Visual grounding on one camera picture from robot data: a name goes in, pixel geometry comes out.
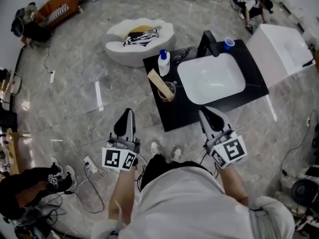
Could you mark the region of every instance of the marble floor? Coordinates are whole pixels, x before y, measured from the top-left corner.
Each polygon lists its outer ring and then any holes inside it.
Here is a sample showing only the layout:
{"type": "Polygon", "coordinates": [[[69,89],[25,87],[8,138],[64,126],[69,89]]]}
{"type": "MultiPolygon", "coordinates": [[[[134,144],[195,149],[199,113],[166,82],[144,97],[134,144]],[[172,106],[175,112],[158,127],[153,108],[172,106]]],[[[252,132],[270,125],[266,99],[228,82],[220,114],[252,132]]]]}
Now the marble floor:
{"type": "MultiPolygon", "coordinates": [[[[182,159],[195,160],[204,143],[199,123],[165,133],[144,68],[130,68],[111,60],[103,49],[103,36],[124,19],[146,17],[173,23],[176,48],[198,45],[206,29],[211,30],[217,40],[229,36],[247,41],[249,33],[229,0],[98,0],[86,1],[81,6],[82,14],[55,30],[49,48],[23,50],[18,67],[22,87],[13,108],[18,114],[18,130],[30,132],[30,137],[20,141],[23,166],[50,166],[50,158],[56,157],[61,165],[73,166],[81,183],[85,179],[83,158],[90,156],[95,160],[105,145],[112,118],[127,107],[135,112],[136,135],[141,140],[141,156],[146,161],[151,158],[149,143],[153,138],[161,143],[166,154],[175,145],[181,145],[182,159]],[[48,70],[56,71],[53,84],[49,83],[50,75],[44,62],[48,70]],[[97,104],[97,82],[102,107],[97,104]]],[[[280,13],[276,8],[276,22],[291,25],[280,13]]],[[[244,137],[249,158],[238,170],[245,181],[252,183],[255,195],[272,196],[278,188],[281,160],[289,148],[301,142],[307,130],[307,118],[319,107],[318,80],[315,68],[306,69],[270,88],[270,102],[266,97],[260,98],[227,113],[244,137]]],[[[285,161],[284,167],[289,167],[287,171],[291,174],[313,160],[310,144],[316,123],[314,114],[312,119],[305,143],[285,161]]],[[[209,158],[203,165],[214,172],[209,158]]],[[[107,217],[107,204],[117,174],[105,171],[107,178],[97,174],[90,174],[90,178],[106,209],[90,214],[78,205],[74,195],[64,195],[62,208],[67,215],[60,216],[55,224],[59,231],[88,238],[93,223],[107,217]]],[[[88,182],[72,190],[78,190],[87,209],[101,209],[88,182]]],[[[136,190],[135,208],[138,197],[136,190]]]]}

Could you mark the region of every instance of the black countertop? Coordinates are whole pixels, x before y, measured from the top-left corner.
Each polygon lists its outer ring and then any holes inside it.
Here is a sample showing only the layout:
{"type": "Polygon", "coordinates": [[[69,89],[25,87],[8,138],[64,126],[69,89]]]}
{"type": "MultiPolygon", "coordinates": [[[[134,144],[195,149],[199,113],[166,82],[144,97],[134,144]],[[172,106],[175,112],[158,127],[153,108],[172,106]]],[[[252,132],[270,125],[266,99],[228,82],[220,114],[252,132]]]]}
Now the black countertop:
{"type": "MultiPolygon", "coordinates": [[[[229,53],[236,60],[241,72],[246,81],[244,91],[225,97],[211,103],[205,104],[219,109],[222,112],[228,112],[255,99],[269,94],[264,79],[246,45],[242,40],[235,40],[235,46],[229,50],[223,50],[223,42],[217,43],[217,49],[220,53],[229,53]]],[[[150,81],[156,105],[159,110],[161,122],[165,131],[170,131],[182,126],[199,121],[198,109],[201,105],[194,104],[186,95],[183,84],[177,72],[177,67],[172,59],[176,55],[180,55],[184,49],[170,51],[170,71],[162,77],[165,82],[177,81],[175,99],[170,103],[161,101],[158,95],[157,87],[150,81]]],[[[158,55],[144,59],[146,73],[149,73],[153,68],[159,73],[158,55]]],[[[190,47],[189,54],[182,60],[187,61],[197,58],[197,47],[190,47]]]]}

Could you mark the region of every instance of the person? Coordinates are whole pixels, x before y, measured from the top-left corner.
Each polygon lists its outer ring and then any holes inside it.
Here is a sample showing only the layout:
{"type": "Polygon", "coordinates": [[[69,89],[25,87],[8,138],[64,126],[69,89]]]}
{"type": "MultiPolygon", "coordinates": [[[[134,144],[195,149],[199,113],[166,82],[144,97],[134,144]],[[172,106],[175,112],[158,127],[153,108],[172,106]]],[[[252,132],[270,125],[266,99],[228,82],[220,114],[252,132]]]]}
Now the person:
{"type": "Polygon", "coordinates": [[[256,199],[251,210],[234,166],[219,169],[222,188],[203,166],[179,163],[174,148],[166,163],[151,141],[153,158],[141,182],[140,204],[131,220],[135,167],[121,171],[109,202],[108,219],[94,224],[91,239],[291,239],[294,219],[275,199],[256,199]]]}
{"type": "Polygon", "coordinates": [[[270,0],[231,0],[231,2],[241,8],[241,10],[238,11],[238,14],[241,19],[245,20],[246,29],[249,32],[252,32],[252,18],[260,15],[263,23],[267,23],[264,10],[266,9],[269,13],[273,13],[271,9],[274,5],[270,0]]]}
{"type": "Polygon", "coordinates": [[[33,14],[35,17],[39,17],[43,21],[46,20],[46,18],[36,9],[35,3],[29,3],[29,5],[24,8],[24,16],[22,17],[22,23],[24,27],[23,35],[34,41],[47,42],[52,34],[47,29],[39,26],[33,20],[33,14]]]}
{"type": "Polygon", "coordinates": [[[52,161],[49,168],[35,167],[0,181],[0,213],[4,217],[18,220],[25,213],[25,207],[36,206],[41,198],[76,185],[73,168],[66,166],[67,175],[63,179],[63,168],[56,158],[52,161]]]}

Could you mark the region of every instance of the blue bottle cap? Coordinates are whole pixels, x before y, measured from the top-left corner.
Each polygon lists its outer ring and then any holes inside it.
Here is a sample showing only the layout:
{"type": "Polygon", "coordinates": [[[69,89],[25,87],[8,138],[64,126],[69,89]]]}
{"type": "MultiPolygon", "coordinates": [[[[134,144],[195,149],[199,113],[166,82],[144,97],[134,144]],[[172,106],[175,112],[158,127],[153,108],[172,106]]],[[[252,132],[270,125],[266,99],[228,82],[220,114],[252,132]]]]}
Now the blue bottle cap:
{"type": "Polygon", "coordinates": [[[167,50],[160,50],[159,53],[162,60],[165,60],[167,58],[167,50]]]}

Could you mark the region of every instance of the black backpack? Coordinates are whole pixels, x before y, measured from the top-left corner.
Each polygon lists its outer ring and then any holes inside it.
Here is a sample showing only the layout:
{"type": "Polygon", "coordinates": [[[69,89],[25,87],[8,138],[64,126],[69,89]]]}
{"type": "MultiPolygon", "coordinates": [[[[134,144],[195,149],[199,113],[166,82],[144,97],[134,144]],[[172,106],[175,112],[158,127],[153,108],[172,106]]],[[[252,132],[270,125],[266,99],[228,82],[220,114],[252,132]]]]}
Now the black backpack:
{"type": "Polygon", "coordinates": [[[24,26],[22,21],[23,16],[24,16],[24,8],[21,8],[16,12],[14,20],[11,24],[11,32],[17,37],[21,37],[23,35],[23,31],[24,31],[24,26]]]}

